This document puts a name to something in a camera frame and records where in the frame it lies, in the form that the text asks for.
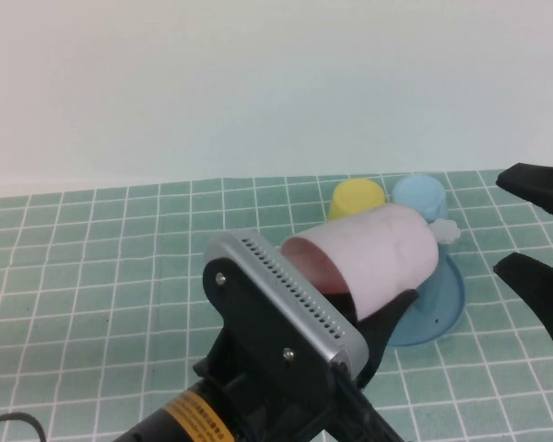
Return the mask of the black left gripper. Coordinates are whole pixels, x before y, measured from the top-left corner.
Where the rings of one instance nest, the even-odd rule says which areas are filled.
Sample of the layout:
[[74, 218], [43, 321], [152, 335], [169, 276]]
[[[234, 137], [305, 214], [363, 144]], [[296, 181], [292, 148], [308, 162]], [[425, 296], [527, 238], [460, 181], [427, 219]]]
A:
[[[356, 324], [356, 307], [348, 292], [324, 297]], [[369, 348], [368, 362], [357, 382], [343, 363], [334, 362], [329, 367], [334, 393], [315, 410], [265, 378], [226, 328], [221, 329], [207, 356], [194, 365], [200, 380], [193, 390], [218, 414], [236, 441], [310, 441], [322, 431], [337, 441], [397, 441], [399, 435], [359, 387], [371, 382], [397, 323], [417, 299], [416, 289], [406, 290], [358, 322], [357, 329]]]

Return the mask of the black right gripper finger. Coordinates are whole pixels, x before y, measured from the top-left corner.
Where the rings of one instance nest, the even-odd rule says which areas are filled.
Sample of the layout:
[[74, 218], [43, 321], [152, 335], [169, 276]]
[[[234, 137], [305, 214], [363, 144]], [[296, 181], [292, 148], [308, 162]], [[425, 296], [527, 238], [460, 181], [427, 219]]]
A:
[[513, 252], [493, 271], [535, 313], [553, 342], [553, 268]]
[[553, 167], [517, 163], [498, 175], [496, 185], [553, 216]]

